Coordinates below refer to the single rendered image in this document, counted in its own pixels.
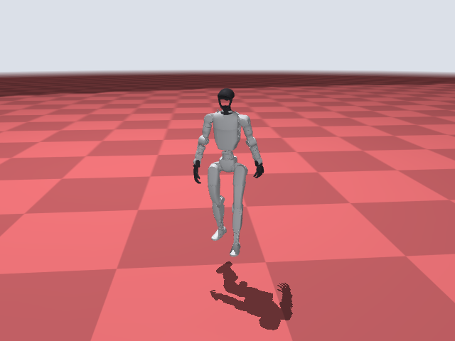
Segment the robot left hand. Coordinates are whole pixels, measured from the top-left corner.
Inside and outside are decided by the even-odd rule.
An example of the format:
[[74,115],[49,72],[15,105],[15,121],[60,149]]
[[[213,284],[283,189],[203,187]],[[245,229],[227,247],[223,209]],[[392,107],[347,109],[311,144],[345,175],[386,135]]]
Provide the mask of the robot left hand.
[[263,167],[262,163],[261,163],[261,164],[258,164],[257,161],[255,161],[255,165],[256,165],[256,167],[257,167],[257,169],[256,169],[257,172],[254,174],[254,177],[257,175],[257,177],[255,177],[255,178],[258,178],[258,177],[260,177],[260,176],[263,174],[263,172],[264,172],[264,167]]

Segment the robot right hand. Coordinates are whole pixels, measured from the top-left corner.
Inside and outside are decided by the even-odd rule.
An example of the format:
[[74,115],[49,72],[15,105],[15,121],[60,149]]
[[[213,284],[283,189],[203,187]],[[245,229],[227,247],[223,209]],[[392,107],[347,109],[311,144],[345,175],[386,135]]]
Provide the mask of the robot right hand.
[[200,179],[199,175],[198,175],[198,168],[200,167],[200,161],[197,160],[196,161],[196,164],[193,165],[194,169],[193,169],[193,174],[194,174],[194,179],[195,179],[195,182],[201,184],[201,182],[199,182],[198,179]]

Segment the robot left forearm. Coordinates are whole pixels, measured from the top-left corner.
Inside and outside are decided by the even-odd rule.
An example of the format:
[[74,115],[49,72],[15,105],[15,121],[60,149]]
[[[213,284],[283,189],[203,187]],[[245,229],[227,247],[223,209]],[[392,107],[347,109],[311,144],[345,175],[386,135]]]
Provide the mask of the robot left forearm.
[[[256,140],[256,139],[255,139]],[[257,142],[257,141],[256,141]],[[258,164],[261,164],[262,163],[262,159],[261,159],[261,155],[259,153],[259,150],[258,150],[258,146],[257,144],[254,145],[254,146],[251,146],[250,147],[250,150],[252,152],[252,157],[255,161],[258,162]]]

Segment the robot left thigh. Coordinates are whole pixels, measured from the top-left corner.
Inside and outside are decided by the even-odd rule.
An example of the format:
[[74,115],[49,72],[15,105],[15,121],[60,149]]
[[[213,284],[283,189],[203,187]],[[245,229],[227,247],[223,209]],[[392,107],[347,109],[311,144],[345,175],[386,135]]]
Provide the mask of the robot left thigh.
[[239,210],[242,209],[242,199],[243,193],[246,184],[246,175],[248,169],[241,163],[235,163],[235,170],[233,176],[233,204],[232,204],[232,212],[234,213],[235,208]]

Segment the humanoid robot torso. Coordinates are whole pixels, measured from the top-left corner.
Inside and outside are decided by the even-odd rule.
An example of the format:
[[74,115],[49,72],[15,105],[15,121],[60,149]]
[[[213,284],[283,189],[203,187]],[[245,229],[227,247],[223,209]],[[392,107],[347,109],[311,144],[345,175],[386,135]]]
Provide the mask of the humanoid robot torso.
[[222,156],[219,159],[220,170],[225,172],[234,172],[237,156],[233,155],[233,150],[237,147],[240,141],[241,126],[238,123],[238,112],[232,112],[229,115],[221,114],[222,111],[217,111],[213,115],[213,130],[215,142],[218,149],[222,151]]

